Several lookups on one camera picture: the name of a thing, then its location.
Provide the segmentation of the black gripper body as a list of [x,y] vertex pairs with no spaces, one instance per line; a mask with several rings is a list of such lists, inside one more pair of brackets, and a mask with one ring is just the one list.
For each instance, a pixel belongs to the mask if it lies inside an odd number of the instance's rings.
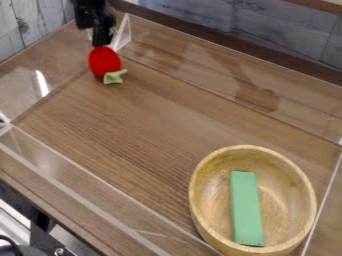
[[116,16],[108,0],[70,0],[70,3],[78,29],[90,28],[96,23],[108,27],[116,25]]

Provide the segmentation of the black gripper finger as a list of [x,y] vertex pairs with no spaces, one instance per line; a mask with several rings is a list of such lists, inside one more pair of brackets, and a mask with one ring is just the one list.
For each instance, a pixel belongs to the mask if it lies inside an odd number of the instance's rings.
[[96,20],[93,23],[92,46],[100,47],[111,43],[116,21],[112,18]]

